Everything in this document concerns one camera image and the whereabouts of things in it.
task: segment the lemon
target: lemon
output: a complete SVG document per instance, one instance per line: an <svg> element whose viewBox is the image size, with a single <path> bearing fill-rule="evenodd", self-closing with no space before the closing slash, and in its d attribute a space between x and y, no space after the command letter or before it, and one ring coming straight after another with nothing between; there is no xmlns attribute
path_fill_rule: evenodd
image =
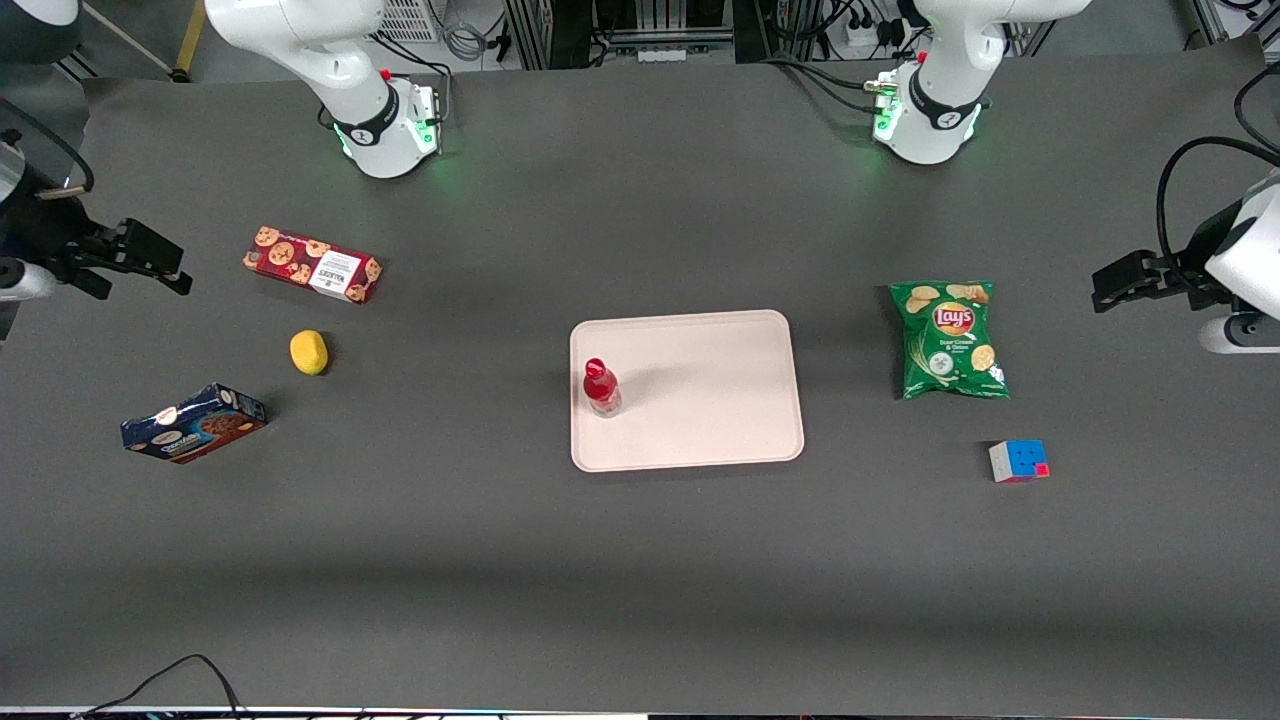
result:
<svg viewBox="0 0 1280 720"><path fill-rule="evenodd" d="M329 348L324 338L315 331L302 331L289 341L289 356L293 365L308 375L319 375L329 364Z"/></svg>

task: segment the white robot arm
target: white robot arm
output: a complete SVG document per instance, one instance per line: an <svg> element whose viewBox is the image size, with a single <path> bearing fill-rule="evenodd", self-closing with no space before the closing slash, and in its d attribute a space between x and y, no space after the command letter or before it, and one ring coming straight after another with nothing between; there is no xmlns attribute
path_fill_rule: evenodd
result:
<svg viewBox="0 0 1280 720"><path fill-rule="evenodd" d="M205 0L227 42L301 77L334 119L343 152L393 178L439 149L435 92L374 69L355 42L378 32L383 0Z"/></svg>
<svg viewBox="0 0 1280 720"><path fill-rule="evenodd" d="M872 136L911 163L950 160L973 136L982 94L1005 56L998 23L1066 18L1089 1L915 0L933 27L933 47L925 61L905 63L868 83L882 109Z"/></svg>

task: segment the rubik's cube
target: rubik's cube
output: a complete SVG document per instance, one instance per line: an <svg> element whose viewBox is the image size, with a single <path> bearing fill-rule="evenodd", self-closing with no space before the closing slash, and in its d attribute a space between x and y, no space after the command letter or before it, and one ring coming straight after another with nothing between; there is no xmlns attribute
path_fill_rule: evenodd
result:
<svg viewBox="0 0 1280 720"><path fill-rule="evenodd" d="M1048 456L1038 439L1009 439L991 448L997 483L1025 483L1048 477Z"/></svg>

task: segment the cookie box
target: cookie box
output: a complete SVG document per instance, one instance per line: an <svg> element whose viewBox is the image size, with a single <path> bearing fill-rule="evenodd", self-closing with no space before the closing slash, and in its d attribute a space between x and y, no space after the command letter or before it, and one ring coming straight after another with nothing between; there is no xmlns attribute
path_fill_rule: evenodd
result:
<svg viewBox="0 0 1280 720"><path fill-rule="evenodd" d="M261 402L214 383L150 418L120 423L120 438L125 450L180 465L265 424Z"/></svg>
<svg viewBox="0 0 1280 720"><path fill-rule="evenodd" d="M374 296L383 266L371 255L264 225L244 254L260 275L361 305Z"/></svg>

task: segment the plastic bottle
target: plastic bottle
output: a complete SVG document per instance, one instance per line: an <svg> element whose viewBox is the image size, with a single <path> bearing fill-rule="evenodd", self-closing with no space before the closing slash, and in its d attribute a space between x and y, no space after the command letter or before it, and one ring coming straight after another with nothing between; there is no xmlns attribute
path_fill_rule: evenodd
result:
<svg viewBox="0 0 1280 720"><path fill-rule="evenodd" d="M586 378L582 380L582 391L591 404L591 410L602 418L612 418L622 410L622 391L618 389L618 378L613 370L604 366L599 357L586 361Z"/></svg>

